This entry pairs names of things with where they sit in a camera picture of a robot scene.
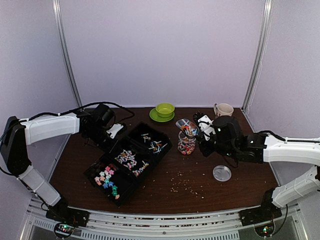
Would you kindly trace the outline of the silver metal scoop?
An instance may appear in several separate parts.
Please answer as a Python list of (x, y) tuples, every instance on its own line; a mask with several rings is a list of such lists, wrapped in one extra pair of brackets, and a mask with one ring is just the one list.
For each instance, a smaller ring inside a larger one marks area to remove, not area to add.
[(199, 128), (186, 118), (179, 119), (175, 125), (189, 138), (196, 137), (200, 132)]

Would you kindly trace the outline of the clear plastic jar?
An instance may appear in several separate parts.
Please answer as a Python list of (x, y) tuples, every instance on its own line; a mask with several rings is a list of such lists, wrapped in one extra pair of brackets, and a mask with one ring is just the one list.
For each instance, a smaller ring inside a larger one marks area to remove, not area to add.
[(183, 155), (190, 155), (196, 148), (196, 139), (189, 138), (182, 131), (178, 134), (177, 149)]

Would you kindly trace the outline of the black three-compartment candy tray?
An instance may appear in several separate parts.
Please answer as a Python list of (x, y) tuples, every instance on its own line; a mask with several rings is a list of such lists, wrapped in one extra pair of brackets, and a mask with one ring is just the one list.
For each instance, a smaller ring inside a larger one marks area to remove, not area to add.
[(116, 206), (121, 206), (172, 148), (169, 137), (144, 122), (93, 163), (84, 175)]

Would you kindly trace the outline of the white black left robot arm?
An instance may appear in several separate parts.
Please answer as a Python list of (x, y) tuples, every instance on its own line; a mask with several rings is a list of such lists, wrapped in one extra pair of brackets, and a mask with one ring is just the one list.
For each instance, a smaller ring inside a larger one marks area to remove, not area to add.
[(99, 146), (107, 145), (116, 136), (114, 127), (108, 126), (114, 117), (114, 111), (103, 103), (90, 112), (74, 109), (63, 113), (40, 113), (24, 119), (11, 116), (0, 139), (0, 154), (7, 173), (18, 178), (53, 207), (53, 215), (61, 222), (69, 221), (71, 209), (61, 203), (59, 192), (34, 168), (27, 147), (43, 140), (75, 134), (81, 134)]

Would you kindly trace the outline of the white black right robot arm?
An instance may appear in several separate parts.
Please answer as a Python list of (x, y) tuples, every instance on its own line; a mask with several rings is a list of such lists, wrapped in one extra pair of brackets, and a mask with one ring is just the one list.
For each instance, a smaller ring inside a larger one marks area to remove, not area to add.
[(284, 185), (265, 192), (263, 205), (256, 210), (259, 220), (268, 220), (276, 207), (303, 197), (320, 188), (320, 140), (319, 138), (281, 137), (270, 130), (244, 135), (234, 116), (223, 115), (211, 120), (206, 114), (193, 115), (199, 134), (199, 149), (207, 157), (216, 152), (235, 162), (273, 163), (290, 162), (311, 164), (312, 167)]

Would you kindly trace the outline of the coral pattern ceramic mug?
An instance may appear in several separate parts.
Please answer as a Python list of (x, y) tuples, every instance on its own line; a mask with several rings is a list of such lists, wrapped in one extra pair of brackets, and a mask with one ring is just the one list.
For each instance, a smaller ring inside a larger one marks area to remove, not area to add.
[(213, 111), (215, 118), (217, 119), (218, 117), (221, 116), (232, 116), (234, 113), (234, 108), (227, 104), (227, 103), (215, 103), (213, 105)]

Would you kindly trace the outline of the silver jar lid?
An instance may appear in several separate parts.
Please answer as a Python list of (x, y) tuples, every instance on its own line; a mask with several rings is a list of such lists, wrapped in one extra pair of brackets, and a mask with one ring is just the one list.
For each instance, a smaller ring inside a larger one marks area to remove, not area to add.
[(231, 170), (225, 165), (217, 165), (212, 171), (213, 177), (219, 182), (227, 182), (232, 177)]

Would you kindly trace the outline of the green bowl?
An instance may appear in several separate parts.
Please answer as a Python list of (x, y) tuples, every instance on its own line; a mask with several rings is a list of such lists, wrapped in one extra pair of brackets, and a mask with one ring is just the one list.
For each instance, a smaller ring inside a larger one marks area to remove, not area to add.
[(155, 107), (155, 111), (161, 118), (168, 118), (173, 115), (175, 107), (171, 103), (160, 103)]

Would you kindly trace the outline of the green saucer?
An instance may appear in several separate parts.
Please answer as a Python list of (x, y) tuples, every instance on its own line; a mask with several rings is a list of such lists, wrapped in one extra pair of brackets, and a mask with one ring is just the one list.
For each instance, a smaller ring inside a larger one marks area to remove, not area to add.
[(149, 112), (149, 117), (151, 118), (151, 120), (158, 122), (158, 123), (165, 123), (165, 122), (169, 122), (170, 120), (172, 120), (175, 117), (175, 113), (171, 113), (168, 116), (162, 117), (158, 114), (158, 112), (156, 111), (155, 108), (153, 108), (150, 112)]

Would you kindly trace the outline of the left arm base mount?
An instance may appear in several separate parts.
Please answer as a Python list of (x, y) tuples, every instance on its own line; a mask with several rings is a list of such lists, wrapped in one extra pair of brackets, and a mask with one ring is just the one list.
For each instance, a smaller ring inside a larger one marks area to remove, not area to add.
[(68, 201), (62, 197), (57, 204), (51, 206), (45, 201), (46, 218), (56, 221), (53, 227), (53, 233), (58, 239), (65, 240), (69, 238), (76, 228), (86, 227), (90, 213), (86, 210), (69, 207)]

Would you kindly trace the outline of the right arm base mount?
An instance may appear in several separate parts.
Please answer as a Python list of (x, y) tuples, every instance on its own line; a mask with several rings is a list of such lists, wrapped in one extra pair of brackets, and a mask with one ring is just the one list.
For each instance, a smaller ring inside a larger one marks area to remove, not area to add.
[(275, 188), (267, 190), (263, 197), (260, 206), (241, 210), (239, 218), (242, 226), (254, 225), (255, 233), (263, 238), (271, 238), (284, 225), (276, 230), (275, 219), (282, 216), (281, 208), (272, 203), (272, 195)]

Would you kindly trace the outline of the front aluminium rail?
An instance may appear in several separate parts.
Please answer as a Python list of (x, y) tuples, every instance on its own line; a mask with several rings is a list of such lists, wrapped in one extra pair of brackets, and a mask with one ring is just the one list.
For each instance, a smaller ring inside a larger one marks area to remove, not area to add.
[[(66, 240), (310, 240), (297, 205), (282, 210), (283, 216), (269, 222), (244, 226), (243, 209), (189, 214), (124, 214), (89, 211), (87, 225), (77, 227)], [(275, 225), (275, 235), (259, 236), (262, 225)], [(18, 240), (60, 240), (56, 222), (36, 207), (27, 210)]]

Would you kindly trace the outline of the right aluminium frame post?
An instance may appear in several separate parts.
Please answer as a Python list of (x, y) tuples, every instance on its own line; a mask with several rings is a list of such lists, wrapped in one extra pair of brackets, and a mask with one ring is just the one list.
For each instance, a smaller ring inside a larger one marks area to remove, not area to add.
[(248, 84), (244, 102), (241, 108), (244, 113), (249, 112), (249, 107), (252, 104), (252, 100), (258, 84), (260, 70), (262, 69), (262, 60), (266, 50), (269, 31), (270, 31), (273, 2), (274, 2), (273, 0), (264, 1), (264, 9), (263, 9), (261, 28), (260, 28), (256, 54), (255, 54), (253, 67), (252, 67), (252, 71), (249, 79), (249, 84)]

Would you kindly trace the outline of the aluminium frame post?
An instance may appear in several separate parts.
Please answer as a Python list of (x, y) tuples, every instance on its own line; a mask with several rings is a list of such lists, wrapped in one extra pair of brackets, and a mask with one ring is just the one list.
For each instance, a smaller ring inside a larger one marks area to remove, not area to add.
[(244, 113), (249, 112), (249, 107), (252, 104), (252, 100), (258, 84), (260, 70), (262, 69), (262, 60), (266, 50), (269, 31), (270, 31), (273, 2), (274, 2), (273, 0), (264, 1), (264, 9), (263, 9), (261, 28), (260, 28), (256, 54), (255, 54), (253, 67), (252, 67), (252, 71), (249, 79), (249, 84), (248, 84), (244, 102), (241, 108)]
[(76, 105), (78, 107), (81, 107), (83, 104), (82, 104), (80, 92), (78, 90), (78, 86), (75, 80), (71, 59), (68, 51), (67, 40), (66, 40), (64, 25), (63, 25), (63, 17), (61, 12), (61, 3), (59, 0), (53, 0), (52, 6), (53, 6), (53, 14), (56, 22), (56, 27), (58, 31), (60, 46), (62, 50), (63, 62), (64, 62), (64, 66), (67, 73), (67, 79), (70, 83), (71, 92), (75, 99)]

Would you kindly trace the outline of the left aluminium frame post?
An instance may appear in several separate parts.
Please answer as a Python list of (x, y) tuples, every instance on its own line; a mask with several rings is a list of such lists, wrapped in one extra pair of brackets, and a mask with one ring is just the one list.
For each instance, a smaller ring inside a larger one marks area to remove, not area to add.
[(59, 0), (53, 0), (52, 6), (53, 6), (53, 14), (56, 22), (56, 27), (58, 31), (60, 46), (62, 50), (63, 62), (64, 62), (64, 66), (67, 73), (67, 79), (70, 83), (71, 92), (75, 99), (76, 105), (78, 107), (81, 107), (83, 104), (82, 104), (80, 92), (78, 90), (78, 86), (75, 80), (71, 59), (68, 51), (67, 40), (66, 40), (64, 25), (63, 25), (63, 17), (61, 12), (61, 3)]

